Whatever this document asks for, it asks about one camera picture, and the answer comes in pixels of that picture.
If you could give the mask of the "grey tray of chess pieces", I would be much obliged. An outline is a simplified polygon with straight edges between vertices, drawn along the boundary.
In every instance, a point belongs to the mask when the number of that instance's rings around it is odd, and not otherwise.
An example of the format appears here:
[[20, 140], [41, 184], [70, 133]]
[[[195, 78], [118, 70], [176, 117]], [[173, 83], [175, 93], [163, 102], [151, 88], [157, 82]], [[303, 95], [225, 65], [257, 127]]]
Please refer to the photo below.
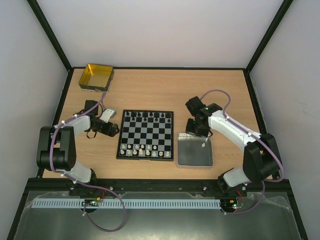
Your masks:
[[186, 132], [178, 133], [176, 163], [180, 168], [212, 168], [214, 158], [211, 138], [196, 136]]

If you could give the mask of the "black and white chessboard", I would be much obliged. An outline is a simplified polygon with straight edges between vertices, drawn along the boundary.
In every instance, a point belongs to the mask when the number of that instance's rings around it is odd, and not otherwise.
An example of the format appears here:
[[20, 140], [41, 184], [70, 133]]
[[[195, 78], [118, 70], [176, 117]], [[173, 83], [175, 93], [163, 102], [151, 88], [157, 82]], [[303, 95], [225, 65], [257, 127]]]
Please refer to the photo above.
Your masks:
[[116, 158], [172, 162], [174, 112], [125, 109]]

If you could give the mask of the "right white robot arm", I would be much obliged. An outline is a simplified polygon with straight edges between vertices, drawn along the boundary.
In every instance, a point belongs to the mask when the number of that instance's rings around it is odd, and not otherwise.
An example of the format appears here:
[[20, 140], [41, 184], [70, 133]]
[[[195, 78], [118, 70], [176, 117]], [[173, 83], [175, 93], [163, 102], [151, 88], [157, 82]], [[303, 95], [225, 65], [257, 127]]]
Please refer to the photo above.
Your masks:
[[230, 117], [225, 107], [215, 103], [205, 105], [197, 96], [189, 99], [185, 106], [192, 115], [187, 121], [187, 133], [206, 137], [211, 130], [215, 130], [243, 152], [242, 166], [232, 168], [219, 176], [218, 191], [222, 195], [229, 196], [236, 186], [241, 184], [260, 183], [264, 180], [271, 182], [268, 177], [278, 171], [280, 177], [274, 182], [283, 179], [284, 168], [273, 135], [250, 130]]

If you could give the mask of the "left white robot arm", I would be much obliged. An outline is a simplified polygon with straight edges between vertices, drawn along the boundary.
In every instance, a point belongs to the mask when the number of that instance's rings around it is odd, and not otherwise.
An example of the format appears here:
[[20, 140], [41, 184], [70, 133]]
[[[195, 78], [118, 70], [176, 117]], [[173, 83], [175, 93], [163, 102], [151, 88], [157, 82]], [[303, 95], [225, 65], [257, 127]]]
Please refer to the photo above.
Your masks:
[[58, 173], [75, 184], [93, 184], [97, 176], [93, 169], [77, 160], [76, 136], [93, 132], [114, 137], [120, 132], [110, 122], [117, 112], [104, 108], [103, 103], [87, 100], [84, 109], [54, 126], [43, 126], [39, 132], [36, 163], [39, 168]]

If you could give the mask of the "yellow square metal tin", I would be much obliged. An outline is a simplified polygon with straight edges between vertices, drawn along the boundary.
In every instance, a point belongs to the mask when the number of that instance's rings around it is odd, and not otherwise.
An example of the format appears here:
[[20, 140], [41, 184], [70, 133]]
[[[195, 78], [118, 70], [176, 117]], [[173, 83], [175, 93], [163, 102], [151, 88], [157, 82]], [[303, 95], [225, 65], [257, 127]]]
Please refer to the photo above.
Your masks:
[[86, 65], [78, 85], [84, 91], [108, 92], [114, 74], [112, 66], [89, 63]]

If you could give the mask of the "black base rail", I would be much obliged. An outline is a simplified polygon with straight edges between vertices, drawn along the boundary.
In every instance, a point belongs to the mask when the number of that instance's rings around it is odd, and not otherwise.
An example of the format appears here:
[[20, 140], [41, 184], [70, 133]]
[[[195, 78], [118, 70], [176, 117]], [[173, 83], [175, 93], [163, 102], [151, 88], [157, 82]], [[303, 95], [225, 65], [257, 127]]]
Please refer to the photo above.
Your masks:
[[247, 196], [244, 185], [238, 185], [234, 188], [223, 192], [219, 188], [216, 179], [207, 180], [173, 180], [173, 179], [102, 179], [95, 182], [96, 186], [104, 187], [117, 194], [128, 192], [145, 192], [145, 193], [189, 193], [191, 195], [201, 195], [203, 197], [229, 198]]

